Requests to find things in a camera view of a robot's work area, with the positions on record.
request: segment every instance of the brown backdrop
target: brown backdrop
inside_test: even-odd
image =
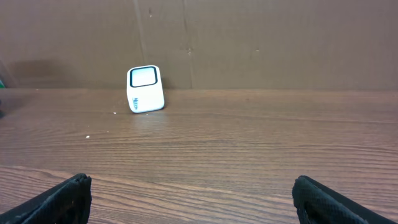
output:
[[[0,60],[24,88],[398,89],[398,1],[0,1]]]

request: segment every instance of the printed logo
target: printed logo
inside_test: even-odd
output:
[[[136,110],[138,110],[138,98],[133,99],[132,103],[133,103],[133,105],[134,105],[134,108],[135,108]]]

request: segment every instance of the wood grain surface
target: wood grain surface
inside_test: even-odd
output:
[[[0,90],[0,212],[84,172],[90,223],[298,223],[308,175],[398,222],[398,92],[165,97],[132,114],[123,90]]]

